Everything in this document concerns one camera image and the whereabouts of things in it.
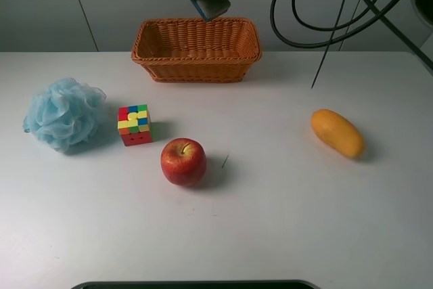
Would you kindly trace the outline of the yellow orange mango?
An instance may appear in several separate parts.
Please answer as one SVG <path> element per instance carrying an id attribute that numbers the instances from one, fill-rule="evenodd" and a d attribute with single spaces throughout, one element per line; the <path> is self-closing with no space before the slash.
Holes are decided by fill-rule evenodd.
<path id="1" fill-rule="evenodd" d="M 342 115 L 328 109 L 315 111 L 311 116 L 314 134 L 341 155 L 357 159 L 365 149 L 361 132 Z"/>

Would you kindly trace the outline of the orange wicker basket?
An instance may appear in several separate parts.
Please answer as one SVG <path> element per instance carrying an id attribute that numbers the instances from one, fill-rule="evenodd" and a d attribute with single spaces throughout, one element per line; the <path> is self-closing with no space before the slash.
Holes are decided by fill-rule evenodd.
<path id="1" fill-rule="evenodd" d="M 262 56 L 247 18 L 167 18 L 140 26 L 131 59 L 160 83 L 236 83 Z"/>

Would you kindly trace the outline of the blue mesh bath loofah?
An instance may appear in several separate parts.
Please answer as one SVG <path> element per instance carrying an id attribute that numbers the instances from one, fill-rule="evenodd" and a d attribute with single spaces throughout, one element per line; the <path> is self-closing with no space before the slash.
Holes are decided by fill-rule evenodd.
<path id="1" fill-rule="evenodd" d="M 106 94 L 97 87 L 66 78 L 34 95 L 23 131 L 51 149 L 65 153 L 89 141 L 102 124 Z"/>

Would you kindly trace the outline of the red apple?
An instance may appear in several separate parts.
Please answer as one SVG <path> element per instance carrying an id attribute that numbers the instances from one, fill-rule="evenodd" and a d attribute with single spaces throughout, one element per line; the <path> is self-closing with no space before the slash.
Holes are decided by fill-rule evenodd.
<path id="1" fill-rule="evenodd" d="M 197 185 L 206 172 L 204 148 L 188 138 L 168 142 L 160 155 L 160 166 L 166 179 L 178 186 Z"/>

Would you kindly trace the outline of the multicoloured puzzle cube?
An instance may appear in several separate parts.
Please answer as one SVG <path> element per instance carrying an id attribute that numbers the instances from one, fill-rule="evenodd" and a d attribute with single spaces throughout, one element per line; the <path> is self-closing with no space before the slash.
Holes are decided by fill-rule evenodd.
<path id="1" fill-rule="evenodd" d="M 147 104 L 120 107 L 117 129 L 126 147 L 152 143 L 152 123 Z"/>

